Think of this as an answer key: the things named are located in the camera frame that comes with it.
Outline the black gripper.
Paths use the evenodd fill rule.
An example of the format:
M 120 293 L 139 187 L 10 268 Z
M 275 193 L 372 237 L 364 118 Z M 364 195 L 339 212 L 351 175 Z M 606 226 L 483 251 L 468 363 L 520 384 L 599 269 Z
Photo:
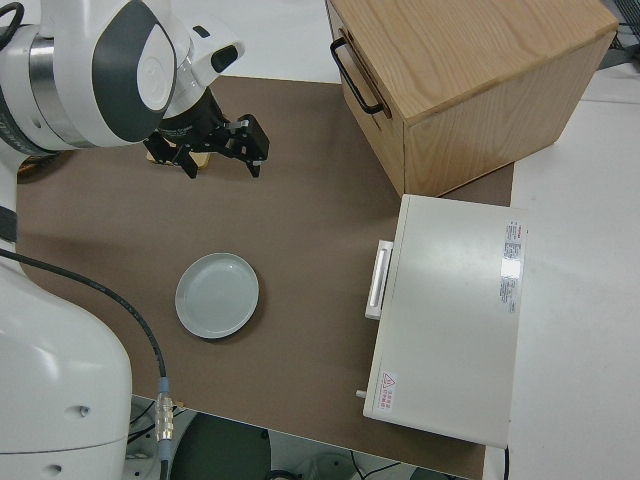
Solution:
M 206 89 L 186 111 L 163 119 L 158 132 L 143 141 L 151 161 L 159 165 L 179 166 L 191 179 L 197 177 L 198 165 L 190 154 L 190 148 L 184 145 L 195 151 L 211 151 L 214 146 L 226 146 L 229 155 L 242 161 L 253 178 L 259 177 L 261 165 L 268 158 L 270 142 L 258 120 L 246 114 L 235 122 L 229 122 L 210 89 Z M 182 146 L 172 146 L 167 140 Z

